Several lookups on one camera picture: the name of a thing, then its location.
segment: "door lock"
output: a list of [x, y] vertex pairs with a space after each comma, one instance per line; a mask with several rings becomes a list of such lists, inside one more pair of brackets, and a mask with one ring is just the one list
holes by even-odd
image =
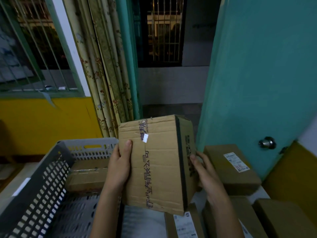
[[275, 140], [269, 136], [260, 140], [258, 144], [261, 148], [268, 148], [268, 149], [275, 149], [276, 148]]

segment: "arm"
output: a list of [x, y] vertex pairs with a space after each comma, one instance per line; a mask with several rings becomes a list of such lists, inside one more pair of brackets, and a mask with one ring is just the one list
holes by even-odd
[[132, 141], [125, 144], [122, 156], [117, 144], [110, 157], [105, 185], [100, 194], [90, 238], [115, 237], [118, 221], [118, 200], [130, 172]]
[[197, 155], [203, 159], [206, 168], [195, 155], [191, 155], [190, 159], [199, 174], [199, 184], [207, 193], [207, 200], [216, 222], [217, 237], [244, 238], [241, 224], [214, 167], [205, 154], [197, 152]]

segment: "small white label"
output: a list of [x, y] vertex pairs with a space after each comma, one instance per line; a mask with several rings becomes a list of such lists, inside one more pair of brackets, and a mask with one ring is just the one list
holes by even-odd
[[239, 220], [239, 221], [240, 221], [240, 224], [242, 226], [244, 237], [245, 238], [253, 238], [253, 236], [248, 232], [247, 228], [242, 224], [241, 220]]
[[243, 163], [242, 160], [234, 152], [224, 154], [224, 157], [233, 165], [233, 167], [240, 173], [249, 170], [250, 168]]
[[143, 136], [143, 142], [147, 142], [147, 138], [149, 137], [149, 135], [148, 134], [144, 134], [144, 136]]
[[174, 215], [174, 221], [178, 238], [197, 237], [197, 232], [189, 211], [185, 212], [184, 216]]
[[18, 189], [13, 193], [12, 196], [17, 196], [17, 195], [20, 193], [20, 191], [24, 188], [24, 186], [28, 183], [28, 181], [29, 181], [30, 179], [31, 179], [31, 178], [26, 178], [26, 179], [22, 182], [22, 184], [20, 184], [20, 186], [19, 186]]

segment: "cardboard box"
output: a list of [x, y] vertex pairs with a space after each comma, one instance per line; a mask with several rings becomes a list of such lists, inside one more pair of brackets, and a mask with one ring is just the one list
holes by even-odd
[[[242, 224], [245, 237], [250, 237], [251, 235], [253, 238], [267, 238], [267, 235], [248, 199], [244, 196], [231, 196], [230, 200], [236, 215]], [[202, 215], [209, 237], [217, 237], [216, 224], [208, 201], [206, 202]]]
[[315, 225], [292, 202], [258, 199], [253, 208], [269, 237], [317, 237]]
[[109, 159], [79, 160], [70, 168], [65, 188], [70, 192], [101, 191], [108, 172]]
[[188, 205], [187, 211], [183, 216], [169, 213], [164, 213], [164, 216], [167, 238], [205, 237], [195, 203]]
[[128, 139], [133, 141], [131, 176], [123, 203], [183, 215], [198, 184], [189, 159], [196, 153], [192, 122], [170, 115], [122, 123], [120, 150]]
[[211, 160], [228, 195], [249, 196], [261, 185], [261, 179], [235, 144], [205, 146], [204, 154]]

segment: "curtain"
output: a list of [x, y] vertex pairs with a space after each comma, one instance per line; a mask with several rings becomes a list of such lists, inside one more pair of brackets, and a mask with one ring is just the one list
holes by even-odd
[[128, 72], [115, 0], [64, 0], [104, 137], [133, 120]]

